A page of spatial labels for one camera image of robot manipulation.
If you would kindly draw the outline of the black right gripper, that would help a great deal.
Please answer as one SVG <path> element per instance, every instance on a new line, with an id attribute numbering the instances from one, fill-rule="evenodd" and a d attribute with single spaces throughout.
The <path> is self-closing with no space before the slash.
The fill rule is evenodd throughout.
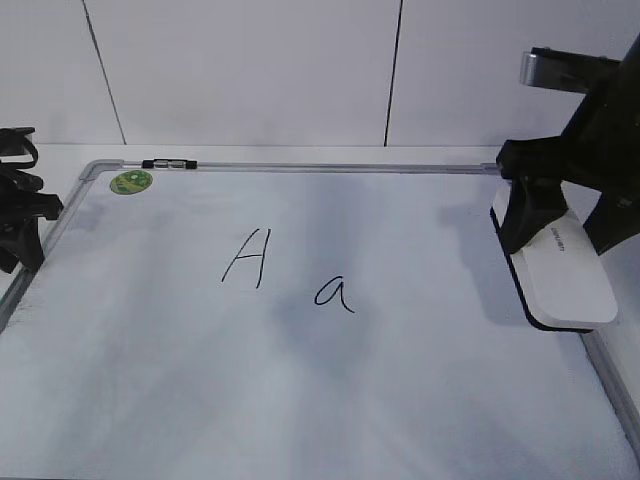
<path id="1" fill-rule="evenodd" d="M 639 48 L 613 60 L 533 47 L 521 82 L 584 98 L 560 135 L 503 144 L 496 163 L 512 180 L 499 230 L 506 253 L 567 212 L 560 180 L 602 192 L 583 225 L 597 254 L 637 235 L 639 200 L 628 198 L 639 196 Z"/>

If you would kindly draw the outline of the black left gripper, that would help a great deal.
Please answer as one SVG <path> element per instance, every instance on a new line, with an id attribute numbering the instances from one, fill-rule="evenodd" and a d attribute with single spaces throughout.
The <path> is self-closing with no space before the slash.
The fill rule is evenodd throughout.
<path id="1" fill-rule="evenodd" d="M 39 221 L 54 221 L 63 211 L 58 195 L 42 193 L 44 181 L 30 173 L 39 160 L 32 141 L 34 127 L 1 129 L 1 233 L 16 233 L 16 255 L 10 241 L 1 237 L 0 267 L 12 273 L 20 263 L 31 273 L 42 266 L 45 256 L 39 235 Z"/>

